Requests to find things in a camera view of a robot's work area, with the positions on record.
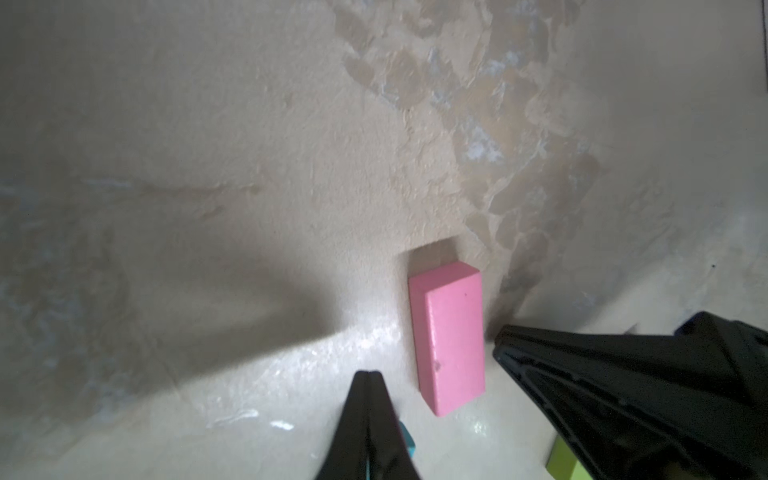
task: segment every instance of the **block face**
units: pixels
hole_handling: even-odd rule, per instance
[[[485,391],[480,272],[452,263],[413,277],[409,289],[419,388],[447,415]]]

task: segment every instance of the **wall stain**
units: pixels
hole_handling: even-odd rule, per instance
[[[340,5],[333,7],[333,14],[336,16],[336,34],[346,40],[358,55],[364,55],[371,42],[366,24],[354,12]]]
[[[390,59],[382,95],[400,110],[417,105],[426,96],[421,68],[409,51],[397,51]]]
[[[207,220],[228,200],[260,191],[81,178],[55,165],[45,171],[54,173],[35,187],[25,174],[6,174],[0,184],[4,463],[57,458],[95,429],[138,420],[139,399],[178,388],[157,339],[138,321],[114,229],[96,214],[129,200],[176,200],[201,206],[198,217]]]
[[[486,30],[468,32],[473,38],[488,35],[482,56],[480,43],[475,48],[478,58],[472,62],[476,72],[471,81],[462,82],[443,59],[444,47],[436,38],[444,25],[460,18],[460,1],[423,0],[418,15],[410,11],[400,15],[406,31],[432,43],[426,58],[417,58],[405,42],[382,50],[378,38],[373,38],[370,44],[376,48],[371,52],[386,55],[386,66],[368,55],[362,64],[345,61],[345,68],[366,88],[383,69],[382,98],[403,111],[428,101],[440,115],[451,134],[461,195],[476,209],[465,218],[467,230],[492,251],[512,252],[492,311],[508,316],[559,264],[568,240],[581,225],[581,202],[605,170],[590,154],[589,144],[534,123],[525,113],[534,99],[557,100],[557,95],[543,90],[549,85],[527,78],[526,70],[531,64],[547,64],[558,31],[575,22],[581,4],[488,0],[470,5],[480,18],[490,18]],[[490,15],[483,15],[483,8]],[[407,142],[419,139],[409,135]],[[498,190],[499,184],[505,186]],[[492,231],[491,219],[499,217],[498,228]]]
[[[114,422],[151,379],[112,229],[26,187],[2,200],[0,458],[58,455]]]
[[[361,84],[365,89],[371,88],[376,71],[365,60],[347,56],[344,58],[344,68],[354,81]]]
[[[460,4],[441,0],[419,0],[421,8],[418,18],[411,12],[405,12],[402,22],[420,38],[440,35],[443,25],[459,19]]]

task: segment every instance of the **textured wall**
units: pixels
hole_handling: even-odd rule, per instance
[[[3,2],[0,471],[310,477],[380,369],[425,478],[546,478],[551,427],[490,357],[485,396],[429,414],[409,269],[482,269],[489,338],[765,326],[760,19]]]

